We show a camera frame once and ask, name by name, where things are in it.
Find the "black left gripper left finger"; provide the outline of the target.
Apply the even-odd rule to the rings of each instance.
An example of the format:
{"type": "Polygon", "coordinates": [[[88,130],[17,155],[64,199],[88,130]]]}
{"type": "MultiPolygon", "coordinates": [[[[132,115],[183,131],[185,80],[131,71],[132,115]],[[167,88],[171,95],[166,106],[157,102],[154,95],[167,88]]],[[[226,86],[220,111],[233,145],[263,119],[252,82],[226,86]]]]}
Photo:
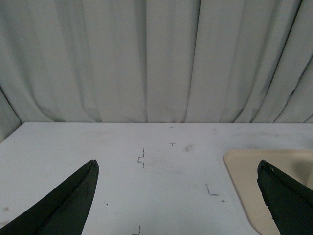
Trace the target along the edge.
{"type": "Polygon", "coordinates": [[[90,160],[34,206],[9,222],[2,235],[80,235],[87,220],[99,175],[90,160]]]}

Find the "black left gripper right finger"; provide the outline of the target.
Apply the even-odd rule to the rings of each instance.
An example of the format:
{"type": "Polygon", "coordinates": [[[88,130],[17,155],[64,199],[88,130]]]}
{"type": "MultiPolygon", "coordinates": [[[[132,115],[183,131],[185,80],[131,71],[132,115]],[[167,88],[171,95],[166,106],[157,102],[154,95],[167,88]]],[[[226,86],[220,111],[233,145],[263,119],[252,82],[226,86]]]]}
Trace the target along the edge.
{"type": "Polygon", "coordinates": [[[313,191],[269,162],[261,160],[257,184],[281,235],[313,233],[313,191]]]}

